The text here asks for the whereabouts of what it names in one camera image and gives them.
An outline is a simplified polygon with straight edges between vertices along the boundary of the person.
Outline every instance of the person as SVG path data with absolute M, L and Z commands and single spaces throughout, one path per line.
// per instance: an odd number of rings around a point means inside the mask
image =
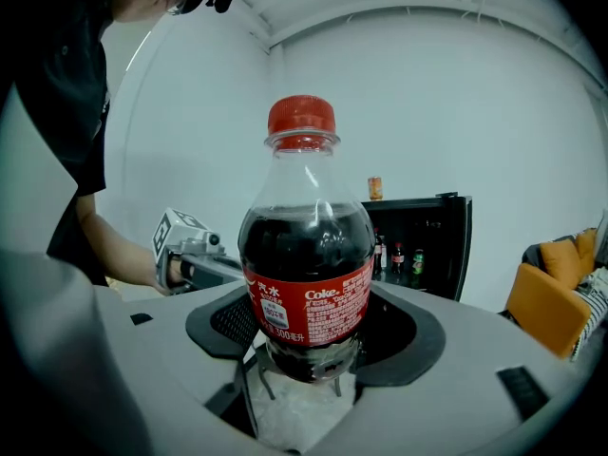
M 11 82 L 47 145 L 78 190 L 47 253 L 83 271 L 93 284 L 105 276 L 168 292 L 156 278 L 150 250 L 119 235 L 96 211 L 105 189 L 104 142 L 109 95 L 101 38 L 113 22 L 187 13 L 201 0 L 13 0 Z M 182 282 L 173 262 L 168 281 Z

